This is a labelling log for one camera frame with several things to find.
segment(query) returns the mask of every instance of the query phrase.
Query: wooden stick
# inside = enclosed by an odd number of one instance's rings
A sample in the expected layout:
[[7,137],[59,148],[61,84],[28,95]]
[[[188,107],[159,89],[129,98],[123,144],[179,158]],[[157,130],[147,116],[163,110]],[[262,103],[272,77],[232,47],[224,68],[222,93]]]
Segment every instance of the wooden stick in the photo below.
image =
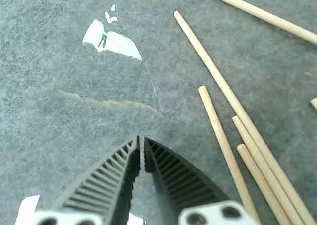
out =
[[208,91],[205,86],[201,86],[198,89],[200,97],[202,98],[203,104],[205,106],[206,112],[208,114],[210,123],[213,127],[213,130],[216,134],[217,140],[221,147],[224,158],[229,167],[230,173],[234,180],[234,183],[237,187],[239,195],[241,197],[242,203],[246,208],[246,211],[261,224],[257,211],[252,202],[251,196],[248,192],[247,186],[243,180],[242,174],[239,170],[239,166],[234,158],[229,142],[226,138],[226,135],[223,131],[219,118],[217,116],[216,110],[212,104],[211,98],[208,94]]
[[255,180],[260,191],[265,197],[268,205],[271,207],[273,213],[275,214],[275,217],[278,220],[279,224],[292,225],[246,146],[244,144],[241,144],[237,147],[237,149],[243,162],[246,164],[253,179]]
[[309,42],[317,44],[317,34],[308,31],[296,24],[293,24],[285,19],[277,17],[274,14],[271,14],[263,9],[255,7],[252,4],[249,4],[243,0],[221,0],[229,5],[232,5],[240,10],[243,10],[259,19],[264,20],[270,24],[275,25],[281,29],[284,29],[287,32],[290,32],[300,38],[303,38]]
[[311,101],[312,106],[317,110],[317,98],[312,99]]
[[285,190],[286,194],[289,196],[290,200],[294,204],[296,210],[300,214],[301,218],[305,222],[306,225],[315,225],[314,218],[309,213],[308,209],[306,208],[305,204],[299,197],[298,193],[294,189],[293,185],[287,178],[286,174],[282,170],[281,166],[278,164],[277,160],[275,159],[274,155],[268,148],[266,142],[261,137],[260,133],[258,132],[257,128],[251,121],[250,117],[248,116],[247,112],[244,110],[243,106],[239,102],[238,98],[233,93],[232,89],[226,82],[226,80],[221,75],[220,71],[218,70],[217,66],[214,64],[202,44],[199,42],[197,37],[195,36],[193,30],[188,26],[184,18],[180,15],[178,11],[174,13],[174,16],[180,25],[180,27],[183,29],[184,33],[186,34],[187,38],[193,45],[194,49],[206,65],[207,69],[213,76],[214,80],[222,90],[223,94],[229,101],[230,105],[232,106],[233,110],[236,112],[236,114],[239,116],[239,118],[242,120],[244,126],[248,130],[249,134],[255,141],[257,147],[261,151],[262,155],[264,156],[265,160],[271,167],[273,173],[275,174],[276,178],[281,183],[281,186]]
[[261,152],[257,148],[253,139],[251,138],[251,136],[248,134],[247,130],[243,126],[239,117],[235,116],[232,118],[232,120],[234,124],[236,125],[245,145],[248,147],[248,150],[251,153],[253,159],[258,164],[261,172],[263,173],[263,176],[265,177],[268,184],[272,188],[274,194],[276,195],[277,199],[279,200],[281,206],[283,207],[285,213],[287,214],[292,224],[303,225],[304,223],[302,222],[301,218],[296,212],[293,204],[287,197],[285,191],[283,190],[282,186],[279,184],[278,180],[274,176],[273,172],[271,171],[270,167],[268,166]]

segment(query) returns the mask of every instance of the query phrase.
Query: gray carpet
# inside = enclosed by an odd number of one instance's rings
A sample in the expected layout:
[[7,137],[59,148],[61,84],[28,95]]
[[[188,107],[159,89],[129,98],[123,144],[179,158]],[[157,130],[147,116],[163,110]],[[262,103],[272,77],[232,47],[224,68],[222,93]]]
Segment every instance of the gray carpet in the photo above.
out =
[[[317,33],[316,0],[246,0]],[[104,12],[116,4],[119,21]],[[21,200],[48,208],[114,147],[148,136],[239,196],[198,94],[206,85],[263,224],[273,213],[237,154],[235,114],[173,18],[179,10],[317,219],[317,46],[219,0],[0,0],[0,217]],[[131,38],[143,61],[98,53],[94,19]],[[132,213],[162,224],[150,175]]]

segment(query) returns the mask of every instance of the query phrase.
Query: screw hole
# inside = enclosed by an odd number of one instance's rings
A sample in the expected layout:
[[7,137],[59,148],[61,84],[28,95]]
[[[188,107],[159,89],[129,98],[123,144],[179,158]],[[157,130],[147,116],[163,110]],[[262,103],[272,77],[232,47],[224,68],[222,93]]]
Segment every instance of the screw hole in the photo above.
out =
[[241,217],[240,212],[233,207],[225,207],[222,209],[222,214],[226,218],[239,218]]
[[47,218],[39,223],[39,225],[56,225],[57,220],[55,218]]
[[95,225],[91,220],[84,220],[79,222],[77,225]]
[[193,213],[187,216],[187,222],[189,225],[203,225],[206,224],[207,221],[201,214]]

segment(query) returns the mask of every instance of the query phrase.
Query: gray felt surface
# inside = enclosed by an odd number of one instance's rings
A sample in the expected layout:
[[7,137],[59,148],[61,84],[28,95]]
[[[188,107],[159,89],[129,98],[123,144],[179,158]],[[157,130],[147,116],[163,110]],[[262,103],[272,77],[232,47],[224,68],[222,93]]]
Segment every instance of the gray felt surface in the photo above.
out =
[[[317,32],[316,0],[246,0]],[[116,4],[119,21],[104,12]],[[239,200],[198,94],[206,85],[263,224],[277,224],[235,147],[235,114],[173,18],[178,9],[317,219],[317,47],[219,0],[0,0],[0,217],[21,200],[48,208],[114,147],[148,136]],[[98,53],[82,38],[98,19],[131,38],[143,61]],[[132,213],[162,224],[152,178]]]

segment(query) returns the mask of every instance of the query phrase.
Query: wooden dowel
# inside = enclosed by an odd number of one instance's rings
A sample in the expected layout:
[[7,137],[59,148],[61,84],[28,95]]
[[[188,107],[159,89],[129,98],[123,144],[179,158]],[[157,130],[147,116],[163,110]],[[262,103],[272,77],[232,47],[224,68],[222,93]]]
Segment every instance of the wooden dowel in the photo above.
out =
[[265,197],[268,205],[271,207],[276,219],[278,220],[279,224],[281,225],[292,225],[289,221],[287,215],[285,214],[283,208],[281,207],[279,201],[277,200],[276,196],[274,195],[272,189],[270,188],[269,184],[267,183],[266,179],[262,175],[260,169],[258,168],[257,164],[253,160],[252,156],[250,155],[248,149],[244,144],[241,144],[237,147],[238,152],[244,162],[246,164],[249,172],[251,173],[254,181],[257,183],[260,191],[262,192],[263,196]]
[[239,166],[234,158],[229,142],[226,138],[226,135],[223,131],[219,118],[217,116],[216,110],[212,104],[211,98],[208,94],[208,91],[205,86],[201,86],[198,89],[199,95],[202,98],[204,107],[206,109],[208,118],[216,134],[217,140],[221,147],[224,158],[229,167],[230,173],[232,175],[233,181],[237,187],[242,203],[246,209],[246,211],[252,216],[256,221],[260,224],[260,219],[257,214],[257,211],[252,202],[251,196],[248,192],[247,186],[243,180],[242,174],[240,172]]
[[242,120],[244,126],[246,127],[247,131],[255,141],[257,147],[261,151],[262,155],[264,156],[265,160],[271,167],[273,173],[275,174],[276,178],[278,178],[281,186],[285,190],[286,194],[289,196],[290,200],[294,204],[296,210],[300,214],[301,218],[305,222],[306,225],[315,225],[314,218],[309,213],[308,209],[306,208],[305,204],[299,197],[298,193],[294,189],[293,185],[287,178],[286,174],[282,170],[281,166],[278,164],[277,160],[275,159],[274,155],[268,148],[266,142],[261,137],[260,133],[258,132],[257,128],[251,121],[250,117],[248,116],[247,112],[244,110],[243,106],[239,102],[236,95],[233,93],[232,89],[226,82],[226,80],[221,75],[220,71],[218,70],[217,66],[214,64],[206,50],[204,49],[203,45],[199,42],[196,35],[194,34],[193,30],[188,26],[184,18],[180,15],[178,11],[174,12],[174,16],[183,29],[185,35],[193,45],[194,49],[198,53],[199,57],[202,59],[204,64],[206,65],[207,69],[213,76],[214,80],[222,90],[223,94],[229,101],[230,105],[232,106],[233,110]]
[[285,191],[283,190],[282,186],[279,184],[278,180],[274,176],[272,170],[268,166],[267,162],[265,161],[264,157],[262,156],[261,152],[257,148],[256,144],[254,143],[253,139],[243,126],[241,120],[238,116],[232,118],[236,128],[238,129],[244,144],[247,146],[250,154],[252,155],[254,161],[257,163],[258,167],[260,168],[263,176],[267,180],[268,184],[272,188],[274,194],[276,195],[277,199],[279,200],[281,206],[283,207],[285,213],[287,214],[288,218],[294,225],[303,225],[301,218],[299,217],[297,211],[295,210],[293,204],[287,197]]
[[229,5],[232,5],[240,10],[243,10],[259,19],[262,19],[270,24],[275,25],[287,32],[290,32],[300,38],[303,38],[309,42],[317,44],[317,34],[308,31],[296,24],[293,24],[285,19],[282,19],[274,14],[271,14],[263,9],[255,7],[243,0],[221,0]]
[[317,98],[312,99],[311,101],[312,106],[317,110]]

